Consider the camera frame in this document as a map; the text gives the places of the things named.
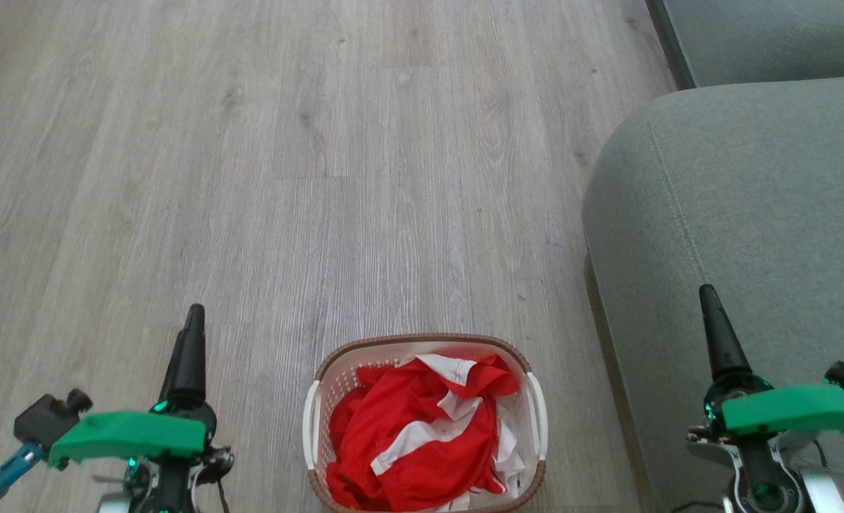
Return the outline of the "red garment with white stripe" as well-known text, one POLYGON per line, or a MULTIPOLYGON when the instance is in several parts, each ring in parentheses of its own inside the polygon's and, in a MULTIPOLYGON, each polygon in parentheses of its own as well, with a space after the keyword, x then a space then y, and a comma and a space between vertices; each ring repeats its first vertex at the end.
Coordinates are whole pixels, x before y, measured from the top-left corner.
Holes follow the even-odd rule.
POLYGON ((461 511, 503 502, 492 472, 499 400, 519 390, 503 358, 436 353, 364 367, 328 422, 334 459, 326 484, 343 507, 461 511))

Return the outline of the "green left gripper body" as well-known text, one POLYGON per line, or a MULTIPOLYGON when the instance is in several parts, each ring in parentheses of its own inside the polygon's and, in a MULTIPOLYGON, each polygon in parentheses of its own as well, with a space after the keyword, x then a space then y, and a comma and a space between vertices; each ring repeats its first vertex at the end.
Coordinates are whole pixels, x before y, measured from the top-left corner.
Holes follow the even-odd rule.
POLYGON ((197 488, 221 481, 235 465, 229 446, 213 444, 217 417, 206 403, 161 400, 147 412, 90 413, 54 442, 50 467, 89 459, 127 463, 127 513, 201 513, 197 488))

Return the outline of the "grey fabric sofa section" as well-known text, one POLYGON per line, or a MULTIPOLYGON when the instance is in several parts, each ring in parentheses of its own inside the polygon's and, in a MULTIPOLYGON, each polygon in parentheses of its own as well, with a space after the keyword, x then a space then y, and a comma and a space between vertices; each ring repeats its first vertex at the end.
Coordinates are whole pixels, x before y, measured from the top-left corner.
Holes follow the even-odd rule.
POLYGON ((844 77, 844 0, 645 0, 682 90, 844 77))

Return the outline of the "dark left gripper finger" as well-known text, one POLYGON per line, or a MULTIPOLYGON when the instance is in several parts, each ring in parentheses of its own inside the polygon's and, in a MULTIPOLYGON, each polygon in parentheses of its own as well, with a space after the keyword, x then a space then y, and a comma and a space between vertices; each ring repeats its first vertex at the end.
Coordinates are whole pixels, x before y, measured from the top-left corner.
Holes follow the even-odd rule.
POLYGON ((173 387, 168 400, 181 405, 200 405, 206 400, 206 309, 190 306, 183 328, 173 387))
POLYGON ((162 387, 159 393, 160 398, 167 398, 169 390, 173 387, 173 380, 175 375, 175 368, 177 367, 177 359, 179 351, 181 350, 183 344, 183 331, 178 331, 177 337, 175 338, 173 351, 171 352, 171 356, 169 357, 169 363, 167 365, 167 371, 165 371, 164 380, 162 380, 162 387))

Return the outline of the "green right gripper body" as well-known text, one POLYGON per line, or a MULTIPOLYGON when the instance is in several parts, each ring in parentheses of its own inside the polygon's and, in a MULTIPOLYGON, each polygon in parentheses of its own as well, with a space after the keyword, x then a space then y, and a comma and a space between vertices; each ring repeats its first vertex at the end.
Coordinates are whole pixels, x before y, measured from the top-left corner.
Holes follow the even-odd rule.
POLYGON ((795 454, 823 432, 844 434, 844 390, 835 384, 773 388, 754 375, 712 384, 704 397, 704 459, 731 472, 722 513, 844 513, 826 465, 803 470, 795 454))

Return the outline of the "white basket with brown rim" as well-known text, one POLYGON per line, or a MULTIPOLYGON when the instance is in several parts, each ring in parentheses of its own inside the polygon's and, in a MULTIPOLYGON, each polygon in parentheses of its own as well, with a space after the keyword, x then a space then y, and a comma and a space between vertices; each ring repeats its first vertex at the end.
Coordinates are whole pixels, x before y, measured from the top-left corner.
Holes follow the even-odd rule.
POLYGON ((523 458, 531 481, 517 499, 476 504, 461 511, 406 511, 405 513, 513 513, 542 487, 548 457, 548 406, 542 387, 528 360, 520 351, 498 338, 458 333, 418 333, 359 340, 328 355, 316 373, 306 396, 302 438, 305 462, 318 498, 334 513, 399 513, 364 511, 338 504, 328 492, 326 467, 334 459, 328 422, 337 403, 359 385, 357 371, 407 363, 411 358, 436 353, 450 358, 479 361, 496 355, 506 361, 519 382, 516 394, 499 400, 509 410, 510 422, 523 445, 523 458))

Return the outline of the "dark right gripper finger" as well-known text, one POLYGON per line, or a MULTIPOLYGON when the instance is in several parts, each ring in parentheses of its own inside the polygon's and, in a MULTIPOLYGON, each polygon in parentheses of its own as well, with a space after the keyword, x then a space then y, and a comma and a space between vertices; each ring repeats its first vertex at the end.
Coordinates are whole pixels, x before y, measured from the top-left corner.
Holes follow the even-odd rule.
POLYGON ((699 287, 699 305, 704 318, 704 332, 709 356, 709 370, 714 382, 731 375, 752 374, 751 365, 720 296, 712 284, 699 287))

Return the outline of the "grey fabric sofa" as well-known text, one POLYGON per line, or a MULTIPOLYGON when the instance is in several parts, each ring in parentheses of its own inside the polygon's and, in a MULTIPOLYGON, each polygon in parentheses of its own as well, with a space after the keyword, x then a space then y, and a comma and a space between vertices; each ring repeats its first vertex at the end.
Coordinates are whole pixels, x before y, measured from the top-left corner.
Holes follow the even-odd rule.
POLYGON ((711 382, 699 286, 774 386, 844 361, 844 78, 657 98, 605 144, 583 224, 645 510, 717 499, 728 472, 685 444, 711 382))

